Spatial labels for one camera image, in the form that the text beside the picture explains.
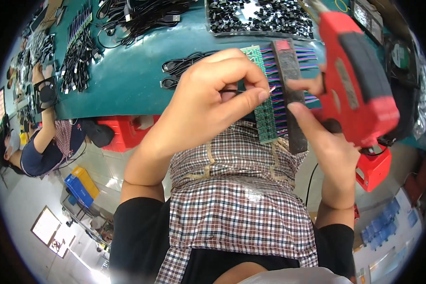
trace red plastic crate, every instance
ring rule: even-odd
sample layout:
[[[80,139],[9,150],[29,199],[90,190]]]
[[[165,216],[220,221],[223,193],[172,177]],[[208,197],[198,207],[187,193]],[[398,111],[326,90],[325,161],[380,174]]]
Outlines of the red plastic crate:
[[[153,124],[156,123],[160,115],[153,116]],[[97,118],[98,124],[105,124],[112,128],[115,136],[109,145],[102,147],[104,150],[114,152],[126,152],[140,144],[144,136],[151,127],[139,129],[141,126],[138,117],[133,115],[113,115]]]

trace checkered apron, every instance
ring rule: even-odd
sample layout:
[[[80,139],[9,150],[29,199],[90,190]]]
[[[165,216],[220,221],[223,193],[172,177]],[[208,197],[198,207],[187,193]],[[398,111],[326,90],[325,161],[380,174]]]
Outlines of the checkered apron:
[[[312,222],[293,193],[307,152],[288,141],[261,145],[255,124],[238,121],[170,163],[170,248],[155,283],[178,284],[192,249],[296,259],[317,266]]]
[[[71,125],[71,122],[69,120],[56,120],[55,121],[55,128],[56,128],[56,132],[55,132],[54,141],[55,141],[55,144],[57,145],[58,149],[60,150],[60,152],[62,152],[62,155],[63,155],[62,159],[51,170],[49,170],[48,172],[46,172],[42,175],[36,176],[36,177],[48,175],[53,170],[57,169],[58,166],[60,166],[60,164],[66,158],[70,158],[73,154],[72,151],[69,149],[70,148],[70,142],[71,142],[71,131],[72,131],[72,128],[73,128],[73,126]],[[33,135],[36,134],[40,130],[41,130],[41,127],[38,127],[34,131],[34,133],[32,134],[31,137],[33,137]],[[20,161],[20,168],[22,169],[22,171],[26,175],[33,177],[32,175],[29,175],[25,171],[25,169],[23,168],[22,160]]]

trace workbench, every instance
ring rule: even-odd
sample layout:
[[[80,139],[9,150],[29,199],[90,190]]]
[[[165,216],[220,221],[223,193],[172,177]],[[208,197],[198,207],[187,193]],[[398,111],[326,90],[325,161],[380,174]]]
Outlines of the workbench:
[[[55,58],[62,64],[66,46],[68,25],[84,1],[65,1],[65,15],[59,26],[53,25],[55,33]],[[334,0],[324,0],[332,10],[339,10]],[[98,2],[92,1],[93,21],[96,19]],[[90,25],[91,35],[96,38],[99,29]],[[117,36],[123,31],[118,28]],[[104,31],[99,35],[105,46],[116,45],[115,37],[108,37]],[[60,102],[55,106],[57,119],[73,119],[107,115],[157,115],[169,104],[173,90],[160,88],[159,81],[167,74],[161,65],[174,58],[185,57],[195,51],[214,49],[243,48],[253,44],[270,42],[275,37],[231,36],[215,37],[207,31],[203,1],[193,2],[190,10],[181,15],[181,21],[175,27],[151,30],[131,46],[119,46],[103,51],[103,58],[90,66],[89,87],[85,92],[70,91],[59,94]],[[324,62],[324,50],[316,50],[318,62]],[[313,78],[318,70],[303,71],[302,76]],[[318,102],[310,107],[318,107]]]

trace woman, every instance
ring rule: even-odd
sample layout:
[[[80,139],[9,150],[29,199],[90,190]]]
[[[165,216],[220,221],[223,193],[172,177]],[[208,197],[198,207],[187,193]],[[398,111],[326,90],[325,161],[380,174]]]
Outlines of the woman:
[[[236,89],[241,79],[246,92],[219,93]],[[321,76],[288,85],[313,95],[323,91]],[[293,193],[307,152],[291,154],[287,137],[261,145],[255,124],[238,121],[269,89],[239,49],[184,72],[125,168],[111,283],[350,283],[360,154],[304,105],[289,105],[325,176],[314,225]],[[165,201],[161,182],[168,168],[172,188]]]
[[[40,63],[33,68],[32,81],[34,84],[44,81]],[[41,97],[43,94],[50,97],[55,92],[55,88],[45,83],[38,88]],[[43,126],[34,131],[22,150],[19,131],[4,125],[0,133],[0,157],[3,157],[4,166],[30,177],[45,176],[71,158],[79,150],[86,135],[98,147],[108,145],[114,137],[111,128],[97,125],[92,119],[79,119],[74,124],[69,120],[55,120],[52,107],[43,110],[41,118]]]

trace face mask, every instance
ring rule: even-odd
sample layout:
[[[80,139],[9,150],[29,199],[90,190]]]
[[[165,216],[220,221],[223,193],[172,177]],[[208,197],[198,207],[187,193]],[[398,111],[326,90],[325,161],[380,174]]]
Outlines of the face mask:
[[[9,138],[8,147],[6,147],[6,151],[8,151],[10,147],[13,149],[11,150],[11,154],[9,154],[9,156],[12,156],[17,150],[19,150],[20,137],[16,130],[11,130],[11,136]]]
[[[286,268],[257,273],[239,284],[287,284],[322,283],[352,284],[349,279],[339,276],[324,267]]]

